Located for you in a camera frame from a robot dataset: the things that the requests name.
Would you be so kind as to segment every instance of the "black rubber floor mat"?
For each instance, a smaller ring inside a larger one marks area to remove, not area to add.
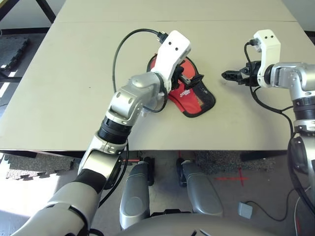
[[[29,39],[25,37],[0,37],[0,70],[10,70],[22,56]]]

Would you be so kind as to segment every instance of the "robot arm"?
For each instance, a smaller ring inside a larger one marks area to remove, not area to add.
[[[315,65],[279,62],[281,44],[269,29],[258,31],[248,44],[262,53],[261,61],[248,62],[240,71],[226,71],[222,76],[250,87],[275,87],[290,91],[296,119],[294,131],[299,137],[290,140],[289,162],[296,170],[308,174],[315,203]],[[296,184],[301,186],[297,176],[290,173],[295,188]]]
[[[189,51],[189,40],[172,31],[158,51],[152,72],[131,77],[114,94],[100,129],[82,158],[76,180],[57,191],[46,207],[14,236],[89,234],[103,189],[112,188],[119,175],[120,154],[132,126],[144,106],[155,107],[165,88],[169,92],[174,69]]]

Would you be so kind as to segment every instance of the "white wall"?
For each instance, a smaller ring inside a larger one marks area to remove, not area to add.
[[[47,0],[55,15],[65,0]],[[20,0],[0,21],[0,29],[50,27],[51,23],[35,0]]]
[[[315,0],[282,0],[303,30],[315,31]]]

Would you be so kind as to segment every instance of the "black cable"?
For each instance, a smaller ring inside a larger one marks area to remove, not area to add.
[[[97,236],[104,236],[104,234],[97,229],[90,229],[89,233]]]
[[[259,205],[258,203],[254,202],[254,201],[247,201],[247,202],[244,202],[244,203],[245,203],[245,204],[253,203],[253,204],[257,205],[269,218],[271,218],[271,219],[273,219],[273,220],[275,220],[275,221],[281,222],[281,221],[284,221],[284,220],[286,219],[286,217],[287,217],[288,205],[289,205],[289,196],[290,196],[290,194],[291,194],[294,190],[295,190],[294,188],[291,189],[291,190],[288,192],[287,196],[286,196],[285,214],[284,214],[284,217],[281,218],[281,219],[276,219],[276,218],[272,217],[271,215],[269,215],[269,214],[266,212],[266,210],[265,210],[264,208],[262,208],[261,205]]]
[[[251,66],[252,62],[251,62],[251,60],[250,60],[250,58],[248,56],[248,53],[247,53],[247,46],[248,45],[252,45],[252,44],[250,42],[247,42],[244,45],[244,53],[245,53],[247,61],[249,62],[250,66]],[[295,191],[298,193],[298,195],[300,196],[300,198],[302,199],[304,204],[308,207],[308,209],[310,210],[311,214],[315,217],[315,207],[313,206],[313,204],[310,201],[310,199],[307,197],[307,195],[304,192],[304,189],[302,187],[302,184],[301,184],[298,176],[294,172],[294,166],[293,166],[293,161],[292,161],[293,159],[292,159],[292,156],[291,156],[292,154],[291,154],[290,150],[291,150],[291,140],[294,138],[295,133],[294,133],[293,124],[292,124],[291,119],[286,114],[283,113],[284,111],[292,108],[292,106],[289,106],[289,107],[284,108],[282,110],[279,110],[279,109],[276,109],[276,108],[273,108],[273,107],[269,107],[268,105],[266,105],[263,102],[261,102],[259,100],[259,98],[257,97],[256,91],[258,89],[259,88],[255,89],[255,91],[253,91],[252,87],[250,87],[252,97],[256,101],[256,103],[258,103],[260,106],[262,106],[263,108],[265,108],[265,109],[267,109],[269,111],[272,111],[272,112],[275,112],[277,114],[280,114],[280,115],[284,116],[289,122],[290,133],[291,133],[291,138],[290,138],[290,141],[289,141],[289,144],[288,144],[288,149],[287,149],[287,153],[288,153],[288,155],[287,155],[287,157],[288,157],[287,162],[288,162],[289,174],[290,174],[290,177],[291,177],[292,184],[293,184],[293,186],[295,188]]]
[[[104,202],[110,197],[110,195],[112,195],[112,193],[116,190],[117,186],[119,185],[119,183],[122,181],[124,174],[126,172],[127,169],[127,165],[128,165],[128,160],[129,160],[129,142],[127,140],[127,145],[126,145],[126,159],[125,159],[125,165],[123,168],[122,173],[119,176],[119,179],[116,181],[114,187],[106,194],[106,196],[99,202],[98,208],[100,208]]]
[[[253,68],[252,68],[252,62],[251,62],[250,57],[248,56],[248,53],[247,53],[247,46],[248,46],[248,45],[250,45],[249,42],[247,42],[247,43],[244,45],[244,53],[245,53],[245,56],[246,56],[246,59],[247,59],[248,63],[250,64],[250,69],[251,69],[250,76],[252,76]]]
[[[250,64],[250,68],[251,68],[251,72],[250,72],[250,76],[252,76],[252,73],[253,73],[253,68],[252,68],[252,62],[251,62],[251,59],[250,57],[248,56],[248,52],[247,52],[247,46],[248,45],[251,45],[250,42],[247,42],[245,45],[244,45],[244,54],[246,56],[246,59],[248,61],[248,63]],[[250,86],[250,91],[251,91],[251,95],[253,97],[253,99],[255,100],[256,103],[258,103],[261,107],[271,111],[271,112],[274,112],[274,113],[277,113],[277,114],[280,114],[282,115],[283,117],[285,117],[287,119],[287,121],[289,122],[289,126],[290,126],[290,135],[293,134],[293,124],[292,124],[292,121],[291,119],[286,115],[286,114],[283,114],[284,111],[286,111],[287,109],[290,109],[292,106],[290,107],[287,107],[287,108],[284,108],[282,110],[280,109],[276,109],[276,108],[273,108],[273,107],[270,107],[268,105],[266,105],[265,103],[263,103],[262,101],[259,100],[256,92],[258,89],[260,89],[261,87],[258,87],[255,89],[255,91],[252,90],[252,86]]]
[[[284,111],[289,110],[291,108],[293,108],[293,106],[286,107],[286,108],[282,109],[281,111],[284,112]]]
[[[119,53],[120,48],[122,47],[122,45],[124,44],[124,42],[132,35],[134,35],[135,33],[139,33],[139,32],[149,32],[149,33],[154,33],[156,35],[158,35],[158,32],[153,30],[153,29],[136,29],[132,32],[130,32],[129,34],[127,34],[122,41],[120,42],[120,44],[118,45],[118,48],[116,49],[115,52],[115,56],[114,56],[114,60],[113,60],[113,70],[112,70],[112,81],[113,81],[113,87],[114,87],[114,92],[116,92],[116,78],[115,78],[115,69],[116,69],[116,61],[117,61],[117,56]]]
[[[282,115],[283,117],[285,117],[289,123],[289,126],[290,126],[290,134],[292,135],[293,134],[293,124],[292,124],[292,121],[291,119],[283,113],[283,111],[286,111],[287,109],[290,109],[291,107],[287,107],[287,108],[284,108],[282,110],[279,110],[279,109],[276,109],[276,108],[273,108],[273,107],[269,107],[268,105],[264,104],[262,101],[259,100],[259,98],[257,97],[257,94],[255,91],[257,91],[257,89],[255,91],[252,90],[252,87],[250,86],[250,90],[251,90],[251,94],[252,94],[252,97],[253,99],[255,100],[256,103],[258,103],[260,106],[262,106],[263,108],[271,111],[271,112],[274,112],[274,113],[277,113],[277,114],[280,114]]]
[[[121,49],[122,45],[124,44],[124,42],[129,38],[131,37],[132,35],[134,35],[135,33],[139,33],[139,32],[149,32],[149,33],[153,33],[153,34],[156,34],[158,36],[158,38],[160,39],[160,42],[163,42],[167,36],[166,33],[162,33],[162,32],[157,32],[156,30],[153,30],[153,29],[136,29],[132,32],[130,32],[129,34],[127,34],[123,39],[122,41],[120,42],[120,44],[118,45],[117,49],[116,49],[116,52],[115,52],[115,55],[114,55],[114,60],[113,60],[113,68],[112,68],[112,81],[113,81],[113,88],[114,88],[114,92],[117,91],[117,88],[116,88],[116,78],[115,78],[115,71],[116,71],[116,61],[117,61],[117,56],[118,56],[118,53],[119,53],[119,50]],[[153,113],[158,113],[160,111],[162,111],[165,106],[166,106],[166,103],[167,103],[167,90],[166,88],[164,87],[164,85],[161,85],[161,87],[163,87],[163,93],[164,93],[164,102],[163,102],[163,105],[160,109],[158,110],[152,110],[146,106],[144,106],[144,109],[150,111],[150,112],[153,112]]]

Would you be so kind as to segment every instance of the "small gray box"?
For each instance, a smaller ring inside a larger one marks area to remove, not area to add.
[[[250,219],[252,216],[252,206],[239,202],[238,203],[238,214],[242,217]]]

